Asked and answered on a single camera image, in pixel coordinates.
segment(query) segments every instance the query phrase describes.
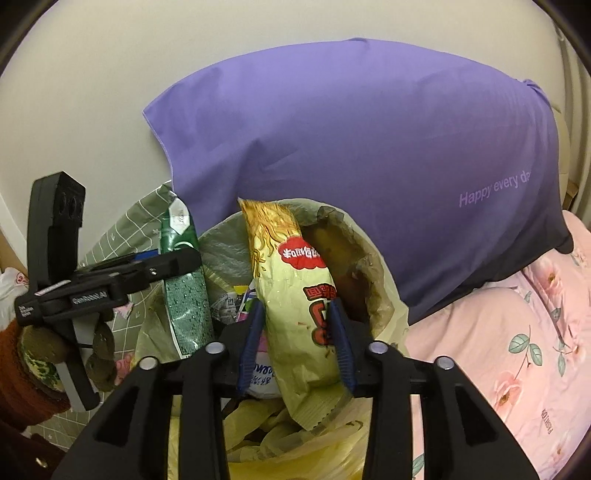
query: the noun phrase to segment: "pink floral bedding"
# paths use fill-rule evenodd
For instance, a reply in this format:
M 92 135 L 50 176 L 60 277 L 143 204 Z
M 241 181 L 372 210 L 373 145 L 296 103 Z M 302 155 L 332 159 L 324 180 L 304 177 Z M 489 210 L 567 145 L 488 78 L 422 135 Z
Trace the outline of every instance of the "pink floral bedding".
M 414 358 L 456 360 L 503 419 L 541 480 L 564 466 L 591 425 L 591 233 L 564 212 L 570 255 L 552 250 L 410 327 Z M 424 475 L 413 399 L 413 475 Z

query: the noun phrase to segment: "metal rivet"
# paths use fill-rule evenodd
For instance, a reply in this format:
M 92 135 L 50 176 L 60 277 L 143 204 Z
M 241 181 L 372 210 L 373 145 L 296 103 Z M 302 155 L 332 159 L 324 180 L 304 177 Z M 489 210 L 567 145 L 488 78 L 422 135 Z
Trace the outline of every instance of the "metal rivet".
M 449 358 L 448 356 L 440 356 L 437 359 L 437 366 L 439 368 L 443 368 L 444 370 L 451 370 L 453 367 L 456 366 L 455 362 Z
M 138 366 L 142 370 L 152 370 L 158 366 L 158 359 L 153 356 L 146 356 L 139 361 Z
M 222 353 L 225 349 L 226 345 L 224 345 L 222 342 L 211 342 L 205 347 L 205 351 L 212 355 L 216 353 Z
M 371 342 L 369 344 L 369 351 L 372 353 L 386 353 L 388 351 L 388 344 L 383 342 Z

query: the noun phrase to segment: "gloved hand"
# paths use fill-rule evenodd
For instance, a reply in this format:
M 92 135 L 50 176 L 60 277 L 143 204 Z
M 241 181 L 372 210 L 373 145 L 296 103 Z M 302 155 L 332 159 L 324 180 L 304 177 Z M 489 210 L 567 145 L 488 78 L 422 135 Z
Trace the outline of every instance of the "gloved hand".
M 115 386 L 117 370 L 113 360 L 115 341 L 106 322 L 113 319 L 113 311 L 102 312 L 96 324 L 92 342 L 93 353 L 86 361 L 86 374 L 97 389 L 108 392 Z M 23 328 L 19 341 L 21 363 L 33 377 L 35 384 L 47 394 L 63 393 L 55 364 L 62 363 L 76 347 L 46 327 Z

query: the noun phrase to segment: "purple pillow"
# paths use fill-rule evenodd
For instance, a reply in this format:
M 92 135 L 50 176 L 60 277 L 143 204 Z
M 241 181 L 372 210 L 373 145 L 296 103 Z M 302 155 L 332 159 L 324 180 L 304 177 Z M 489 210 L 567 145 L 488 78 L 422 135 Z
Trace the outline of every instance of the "purple pillow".
M 384 255 L 410 323 L 572 250 L 548 100 L 474 61 L 363 39 L 272 48 L 193 73 L 144 115 L 199 232 L 237 197 L 337 206 Z

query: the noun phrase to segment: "yellow snack package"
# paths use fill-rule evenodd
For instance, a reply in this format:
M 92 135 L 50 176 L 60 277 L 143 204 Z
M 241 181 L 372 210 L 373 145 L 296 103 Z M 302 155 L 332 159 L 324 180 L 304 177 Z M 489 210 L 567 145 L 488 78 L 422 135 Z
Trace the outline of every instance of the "yellow snack package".
M 326 325 L 335 284 L 288 208 L 254 200 L 239 203 L 256 292 L 267 310 L 265 331 L 277 384 L 293 420 L 311 430 L 346 395 Z

